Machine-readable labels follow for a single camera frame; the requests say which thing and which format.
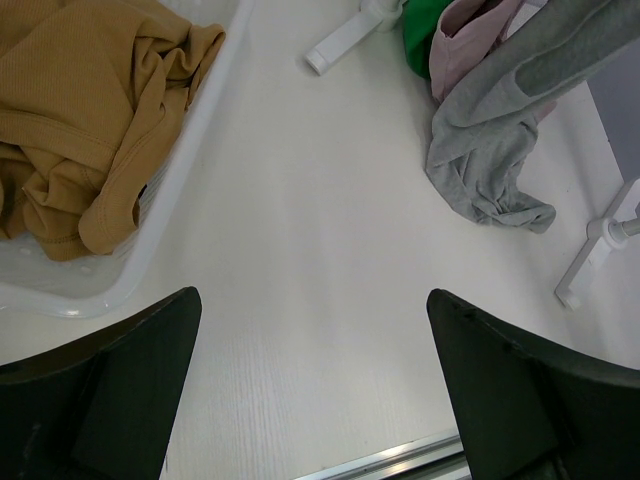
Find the brown tank top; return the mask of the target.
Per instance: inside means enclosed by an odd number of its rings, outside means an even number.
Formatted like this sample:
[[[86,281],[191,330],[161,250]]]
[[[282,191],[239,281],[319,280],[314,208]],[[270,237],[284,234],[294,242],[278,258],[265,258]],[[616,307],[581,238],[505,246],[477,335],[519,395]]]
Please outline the brown tank top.
[[[1,237],[108,255],[179,137],[226,33],[157,1],[1,5]]]

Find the grey tank top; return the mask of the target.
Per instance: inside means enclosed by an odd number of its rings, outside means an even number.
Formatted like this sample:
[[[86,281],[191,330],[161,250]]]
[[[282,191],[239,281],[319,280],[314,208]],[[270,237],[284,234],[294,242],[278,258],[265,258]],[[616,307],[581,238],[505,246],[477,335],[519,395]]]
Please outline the grey tank top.
[[[425,172],[457,214],[544,233],[553,206],[517,178],[538,140],[538,114],[639,37],[636,1],[549,1],[474,67],[432,119]]]

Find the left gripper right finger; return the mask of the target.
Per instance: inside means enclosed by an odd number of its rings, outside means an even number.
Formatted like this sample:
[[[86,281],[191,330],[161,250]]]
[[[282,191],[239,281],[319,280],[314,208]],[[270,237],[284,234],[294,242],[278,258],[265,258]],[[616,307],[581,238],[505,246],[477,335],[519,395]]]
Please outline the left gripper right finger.
[[[426,310],[473,478],[638,478],[638,371],[446,290],[431,291]]]

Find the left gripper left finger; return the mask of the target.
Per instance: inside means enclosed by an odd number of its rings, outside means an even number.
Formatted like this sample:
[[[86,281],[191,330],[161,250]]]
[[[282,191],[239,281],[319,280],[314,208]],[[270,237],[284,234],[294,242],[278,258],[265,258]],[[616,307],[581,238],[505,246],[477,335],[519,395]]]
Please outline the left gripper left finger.
[[[4,479],[157,479],[202,312],[183,288],[1,367]]]

